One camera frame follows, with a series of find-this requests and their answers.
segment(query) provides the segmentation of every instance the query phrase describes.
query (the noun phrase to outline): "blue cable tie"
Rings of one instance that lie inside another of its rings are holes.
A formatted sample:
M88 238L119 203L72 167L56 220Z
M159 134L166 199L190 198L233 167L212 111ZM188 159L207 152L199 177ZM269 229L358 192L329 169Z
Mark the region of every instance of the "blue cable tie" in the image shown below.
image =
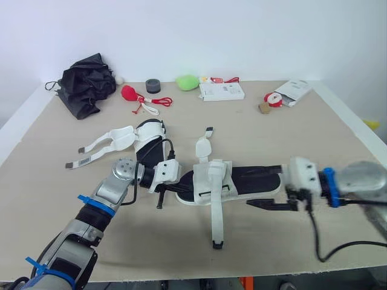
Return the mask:
M83 201L84 204L90 204L94 207L97 207L105 212L107 212L108 214L110 214L112 217L115 215L115 211L113 209L111 209L110 207L108 207L107 205L105 204L101 204L100 202L98 201L95 201L94 199L92 198L89 198L88 196L84 196L84 195L79 195L78 196L78 199L80 199L81 201Z
M75 288L76 288L75 287L76 286L75 280L71 276L69 276L63 272L60 272L60 271L47 269L47 265L41 265L41 264L37 263L37 261L33 260L31 257L27 257L27 258L25 258L25 260L28 263L32 264L36 268L36 274L38 276L41 276L41 275L58 276L64 280L66 280L71 285L71 288L73 290L75 290Z
M337 190L336 183L334 182L334 169L327 167L323 170L323 172L327 177L329 191L331 193L332 207L340 207L339 191Z

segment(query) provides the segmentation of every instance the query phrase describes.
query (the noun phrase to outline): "green ball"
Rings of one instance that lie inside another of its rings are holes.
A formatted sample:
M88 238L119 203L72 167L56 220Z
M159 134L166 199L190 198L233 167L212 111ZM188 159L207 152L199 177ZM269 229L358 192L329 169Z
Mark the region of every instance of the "green ball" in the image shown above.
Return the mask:
M191 89L195 89L199 86L199 79L191 74L188 74L186 76L178 77L176 79L176 83L182 91L190 91Z

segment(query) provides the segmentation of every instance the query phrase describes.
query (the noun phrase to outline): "black cable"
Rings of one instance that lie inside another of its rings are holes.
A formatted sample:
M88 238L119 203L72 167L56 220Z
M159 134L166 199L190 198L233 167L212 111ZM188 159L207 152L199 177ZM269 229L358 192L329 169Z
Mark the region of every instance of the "black cable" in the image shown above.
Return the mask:
M159 142L156 142L151 148L149 148L148 151L145 152L145 154L141 157L140 160L138 160L135 164L135 169L134 169L134 191L133 191L133 200L132 201L129 201L129 202L123 202L121 203L121 205L131 205L133 203L136 202L137 200L137 184L138 184L138 166L140 165L140 163L145 159L145 157L153 150L155 149L159 144L161 144L162 142L169 142L169 145L171 146L171 149L169 151L169 155L168 155L168 160L170 159L174 159L175 158L175 151L174 151L174 144L172 143L172 141L170 139L162 139L160 140Z
M8 288L8 290L14 290L18 284L24 282L24 283L27 283L28 281L30 281L30 279L28 279L27 277L20 277L20 278L17 278L12 284L11 286Z
M53 243L55 242L56 238L60 235L57 234L56 237L54 239L51 240L50 243L48 243L48 245L44 248L44 250L41 252L40 256L37 258L37 263L40 263L41 260L43 259L43 256L46 254L46 252L48 251L49 247L53 245ZM36 275L36 267L34 266L34 268L32 269L32 272L31 272L31 279L34 278Z
M136 202L137 200L137 175L138 175L138 165L140 163L137 161L135 163L135 169L134 169L134 190L133 190L133 200L129 202L122 202L121 205L131 205Z
M379 242L370 242L367 240L359 240L356 242L350 242L350 243L345 243L341 246L336 247L332 251L330 251L325 257L321 257L320 254L320 237L319 237L319 230L317 228L317 223L314 218L313 212L308 211L310 220L312 221L313 225L313 230L314 230L314 242L315 242L315 250L316 250L316 256L319 259L320 262L325 263L331 256L336 254L338 251L341 249L344 249L349 246L354 246L354 245L374 245L374 246L380 246L380 247L387 247L387 243L379 243Z
M105 288L104 288L103 290L107 290L107 289L109 288L110 284L111 284L111 282L109 282L109 283L105 286Z
M47 85L48 85L49 83L53 83L53 85L48 89L48 88L47 88ZM51 91L51 90L55 87L55 85L56 85L57 83L58 83L58 82L47 82L47 83L44 85L44 88L46 89L46 91Z
M368 204L368 205L384 205L387 206L387 202L384 201L364 201L364 200L347 200L347 199L340 199L340 205L347 205L347 204Z

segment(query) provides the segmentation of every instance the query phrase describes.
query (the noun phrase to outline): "white string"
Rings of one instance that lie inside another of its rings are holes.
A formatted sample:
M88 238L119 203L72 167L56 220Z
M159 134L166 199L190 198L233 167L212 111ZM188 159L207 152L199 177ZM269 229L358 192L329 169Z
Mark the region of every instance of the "white string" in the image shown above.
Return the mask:
M152 100L151 101L147 101L147 100L150 100L150 99L144 99L146 102L148 102L148 103L150 103L150 102L152 102ZM146 105L146 104L144 104L144 103L141 103L141 105L142 105L142 107L148 112L148 113L150 113L151 115L153 115L153 116L158 116L160 113L159 113L159 111L158 111L158 109L155 109L155 108L153 108L153 107L150 107L150 106L148 106L148 105Z

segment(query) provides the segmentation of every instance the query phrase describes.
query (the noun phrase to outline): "folded umbrella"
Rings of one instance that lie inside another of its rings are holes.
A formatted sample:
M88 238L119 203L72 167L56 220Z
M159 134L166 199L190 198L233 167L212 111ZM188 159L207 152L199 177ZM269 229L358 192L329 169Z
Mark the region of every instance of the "folded umbrella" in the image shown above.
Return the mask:
M96 101L106 99L116 88L112 71L99 53L65 70L58 85L59 98L78 120L98 113Z

